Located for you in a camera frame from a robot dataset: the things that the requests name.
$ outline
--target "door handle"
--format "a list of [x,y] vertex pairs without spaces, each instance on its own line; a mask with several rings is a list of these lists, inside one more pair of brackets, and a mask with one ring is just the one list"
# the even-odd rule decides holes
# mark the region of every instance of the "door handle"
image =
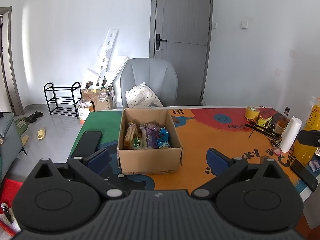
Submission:
[[160,50],[160,41],[167,42],[167,40],[160,39],[160,34],[156,34],[156,50]]

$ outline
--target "blue painted circle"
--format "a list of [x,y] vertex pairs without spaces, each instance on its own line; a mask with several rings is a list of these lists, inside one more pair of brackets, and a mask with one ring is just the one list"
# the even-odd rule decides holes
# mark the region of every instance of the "blue painted circle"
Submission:
[[216,114],[213,118],[214,118],[214,120],[216,120],[217,122],[220,122],[220,123],[231,123],[232,122],[231,118],[225,114]]

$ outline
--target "red cloth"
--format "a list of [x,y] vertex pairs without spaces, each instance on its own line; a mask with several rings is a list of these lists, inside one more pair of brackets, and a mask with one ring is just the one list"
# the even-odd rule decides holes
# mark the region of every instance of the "red cloth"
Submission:
[[6,202],[9,208],[12,207],[12,201],[14,199],[14,196],[20,189],[21,185],[22,182],[11,179],[4,179],[2,192],[0,194],[0,204]]

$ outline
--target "sofa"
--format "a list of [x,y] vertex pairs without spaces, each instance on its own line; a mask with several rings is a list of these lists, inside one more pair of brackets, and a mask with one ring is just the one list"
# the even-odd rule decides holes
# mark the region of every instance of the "sofa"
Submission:
[[2,181],[19,152],[24,151],[27,154],[13,120],[13,113],[3,113],[3,117],[0,118],[0,136],[4,141],[0,144],[0,181]]

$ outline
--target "pillow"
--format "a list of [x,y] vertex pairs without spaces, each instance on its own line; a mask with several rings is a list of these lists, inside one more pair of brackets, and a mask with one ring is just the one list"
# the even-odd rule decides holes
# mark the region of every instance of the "pillow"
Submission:
[[163,106],[156,94],[145,82],[133,87],[125,93],[129,108],[146,108]]

